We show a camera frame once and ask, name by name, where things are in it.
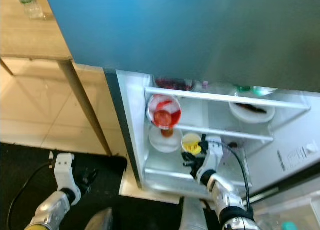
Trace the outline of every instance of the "floor tile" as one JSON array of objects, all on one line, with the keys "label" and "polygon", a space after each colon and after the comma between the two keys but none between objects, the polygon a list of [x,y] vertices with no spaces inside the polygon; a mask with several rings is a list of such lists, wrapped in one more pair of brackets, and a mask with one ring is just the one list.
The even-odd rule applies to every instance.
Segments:
[{"label": "floor tile", "polygon": [[[84,66],[79,67],[75,63],[73,65],[78,73],[80,73],[84,69]],[[16,75],[67,81],[65,74],[58,65],[58,62],[52,60],[29,61],[23,68],[20,69],[20,71]]]},{"label": "floor tile", "polygon": [[[94,79],[94,76],[102,76],[101,73],[90,73],[84,71],[80,79]],[[91,105],[95,111],[95,114],[103,129],[120,129],[116,110],[111,98],[109,87],[107,82],[102,79],[102,84],[89,84],[84,83],[83,87],[91,102]],[[87,120],[77,98],[72,93],[60,112],[56,122],[58,125],[73,126],[73,127],[90,127],[90,123]]]},{"label": "floor tile", "polygon": [[[126,157],[127,149],[120,130],[103,130],[114,155]],[[58,149],[68,152],[105,155],[94,130],[85,127],[53,125],[45,138],[42,148]]]},{"label": "floor tile", "polygon": [[82,70],[84,70],[86,68],[86,65],[78,64],[78,63],[75,63],[74,61],[72,61],[72,63],[73,63],[73,66],[77,72],[81,72]]},{"label": "floor tile", "polygon": [[150,190],[145,191],[138,188],[130,160],[128,160],[128,166],[126,171],[123,173],[119,195],[171,204],[179,204],[180,202],[180,196],[168,193],[153,192]]},{"label": "floor tile", "polygon": [[12,76],[7,73],[7,71],[0,67],[0,94],[5,90],[5,88],[10,84]]},{"label": "floor tile", "polygon": [[1,59],[13,74],[23,72],[24,67],[30,62],[28,58],[2,57]]},{"label": "floor tile", "polygon": [[66,82],[15,77],[2,92],[0,118],[34,123],[53,123],[71,89]]},{"label": "floor tile", "polygon": [[39,148],[50,127],[50,124],[1,120],[0,142]]},{"label": "floor tile", "polygon": [[102,67],[85,66],[81,72],[80,80],[82,84],[106,84],[106,76]]}]

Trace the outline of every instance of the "bottle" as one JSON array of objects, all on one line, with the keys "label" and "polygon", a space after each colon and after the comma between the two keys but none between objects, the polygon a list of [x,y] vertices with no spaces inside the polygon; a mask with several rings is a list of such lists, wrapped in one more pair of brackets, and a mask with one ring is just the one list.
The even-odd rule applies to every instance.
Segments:
[{"label": "bottle", "polygon": [[44,19],[45,15],[37,0],[19,0],[23,4],[24,13],[30,19]]},{"label": "bottle", "polygon": [[278,88],[262,87],[262,86],[236,86],[236,90],[239,93],[252,92],[258,97],[267,96],[273,94]]}]

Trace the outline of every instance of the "black carpet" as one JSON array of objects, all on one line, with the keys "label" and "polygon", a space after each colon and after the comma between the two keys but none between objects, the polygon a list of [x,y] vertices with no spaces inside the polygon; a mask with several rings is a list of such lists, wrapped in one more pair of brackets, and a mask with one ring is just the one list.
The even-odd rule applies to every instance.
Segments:
[{"label": "black carpet", "polygon": [[[11,201],[32,173],[48,162],[49,150],[12,144],[0,144],[0,229],[7,229]],[[53,151],[57,156],[60,151]],[[60,230],[84,230],[97,212],[112,208],[115,230],[178,230],[182,205],[119,196],[127,161],[123,157],[74,153],[74,175],[98,169],[99,173],[84,195],[64,218]],[[41,170],[17,200],[12,212],[12,230],[23,230],[37,207],[57,190],[52,169]],[[206,212],[209,229],[219,229],[214,212]]]}]

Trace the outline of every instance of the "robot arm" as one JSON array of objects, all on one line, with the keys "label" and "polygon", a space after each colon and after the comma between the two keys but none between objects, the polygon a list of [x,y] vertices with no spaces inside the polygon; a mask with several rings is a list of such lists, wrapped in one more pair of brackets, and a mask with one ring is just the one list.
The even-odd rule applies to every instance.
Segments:
[{"label": "robot arm", "polygon": [[71,153],[61,153],[57,156],[54,175],[58,189],[36,209],[25,230],[58,230],[70,206],[76,205],[82,194],[89,191],[89,184],[93,182],[97,172],[91,173],[88,177],[90,179],[84,181],[80,189],[73,176],[74,159],[75,156]]},{"label": "robot arm", "polygon": [[246,211],[241,197],[231,182],[217,174],[223,156],[221,139],[205,135],[199,143],[204,156],[195,157],[184,152],[183,165],[192,167],[191,175],[199,184],[206,186],[215,203],[215,213],[222,230],[259,230],[253,213]]}]

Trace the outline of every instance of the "white plate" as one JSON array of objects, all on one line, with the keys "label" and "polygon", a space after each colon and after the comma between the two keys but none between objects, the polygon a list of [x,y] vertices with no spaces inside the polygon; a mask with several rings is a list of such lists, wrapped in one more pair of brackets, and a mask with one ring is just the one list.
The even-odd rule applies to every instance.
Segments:
[{"label": "white plate", "polygon": [[[243,92],[238,93],[237,91],[231,92],[230,95],[245,97],[245,98],[254,98],[258,99],[259,97],[253,94],[252,92]],[[231,113],[240,121],[246,124],[262,124],[271,121],[275,114],[276,108],[274,106],[261,106],[261,105],[254,105],[259,109],[263,109],[266,111],[266,114],[263,113],[255,113],[250,110],[247,110],[241,106],[236,105],[234,102],[229,102]]]},{"label": "white plate", "polygon": [[182,131],[174,129],[171,137],[162,136],[161,129],[152,126],[149,132],[151,145],[162,153],[173,153],[181,149]]}]

